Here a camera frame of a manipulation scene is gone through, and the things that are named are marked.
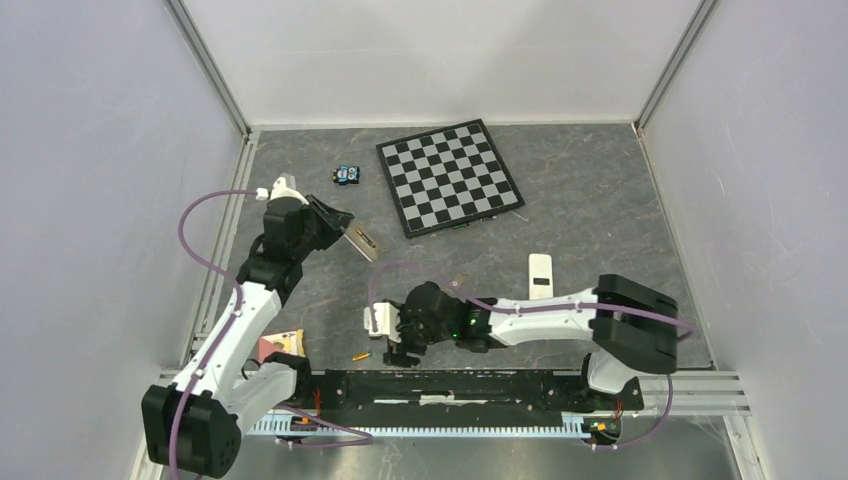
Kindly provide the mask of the beige remote control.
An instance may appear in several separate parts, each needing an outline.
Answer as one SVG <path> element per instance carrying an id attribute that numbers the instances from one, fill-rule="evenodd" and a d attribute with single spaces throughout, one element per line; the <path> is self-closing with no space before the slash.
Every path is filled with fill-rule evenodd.
<path id="1" fill-rule="evenodd" d="M 379 248 L 363 226 L 358 223 L 351 223 L 345 228 L 343 235 L 369 262 L 375 262 L 378 259 Z"/>

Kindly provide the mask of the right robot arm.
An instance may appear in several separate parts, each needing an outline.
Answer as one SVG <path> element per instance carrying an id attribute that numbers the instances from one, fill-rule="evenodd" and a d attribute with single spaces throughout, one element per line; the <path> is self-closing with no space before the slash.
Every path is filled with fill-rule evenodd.
<path id="1" fill-rule="evenodd" d="M 411 368 L 431 345 L 451 342 L 487 353 L 537 341 L 592 342 L 577 382 L 580 400 L 602 408 L 639 374 L 677 370 L 678 303 L 671 297 L 616 274 L 570 295 L 514 300 L 459 298 L 434 282 L 415 287 L 402 303 L 384 300 L 363 310 L 372 338 L 391 344 L 388 365 Z"/>

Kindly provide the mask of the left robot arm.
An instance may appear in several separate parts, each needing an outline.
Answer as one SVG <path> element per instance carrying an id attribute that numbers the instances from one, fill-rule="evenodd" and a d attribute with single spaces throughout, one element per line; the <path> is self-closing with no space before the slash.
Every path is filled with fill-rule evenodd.
<path id="1" fill-rule="evenodd" d="M 254 344 L 303 277 L 303 263 L 354 228 L 354 215 L 312 195 L 273 194 L 261 233 L 237 273 L 218 272 L 232 293 L 209 337 L 166 385 L 141 400 L 149 459 L 185 473 L 220 479 L 231 469 L 247 429 L 275 405 L 306 405 L 314 394 L 307 360 L 273 354 L 239 382 Z"/>

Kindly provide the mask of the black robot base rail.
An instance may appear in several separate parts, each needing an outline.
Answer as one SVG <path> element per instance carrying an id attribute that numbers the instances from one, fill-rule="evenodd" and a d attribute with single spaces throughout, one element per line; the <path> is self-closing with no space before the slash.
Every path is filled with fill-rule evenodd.
<path id="1" fill-rule="evenodd" d="M 616 394 L 575 371 L 326 370 L 289 404 L 347 427 L 553 427 L 562 414 L 638 411 L 637 379 Z"/>

